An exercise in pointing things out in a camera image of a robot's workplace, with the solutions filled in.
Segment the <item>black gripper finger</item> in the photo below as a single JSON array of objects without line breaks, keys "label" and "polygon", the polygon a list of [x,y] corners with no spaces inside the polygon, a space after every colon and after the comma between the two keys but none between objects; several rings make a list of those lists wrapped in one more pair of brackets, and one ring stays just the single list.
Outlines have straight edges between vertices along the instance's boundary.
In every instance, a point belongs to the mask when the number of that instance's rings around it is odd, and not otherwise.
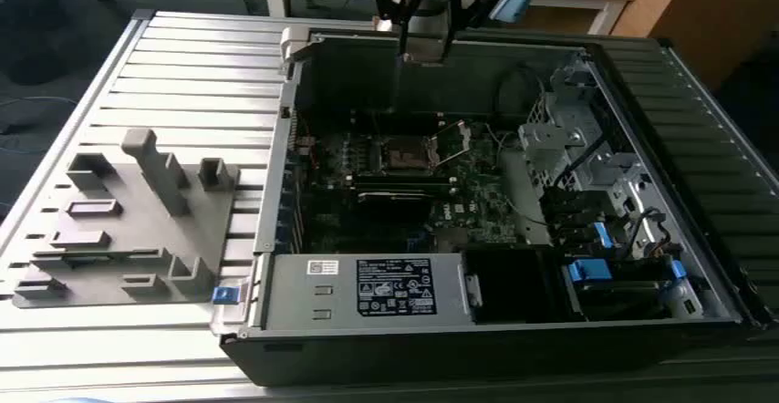
[{"label": "black gripper finger", "polygon": [[412,35],[422,34],[427,24],[424,0],[400,0],[396,8],[396,21],[400,26],[399,47],[403,57],[415,57]]},{"label": "black gripper finger", "polygon": [[442,50],[439,60],[443,61],[450,53],[455,27],[454,4],[451,0],[446,1],[443,11],[443,25],[442,25]]}]

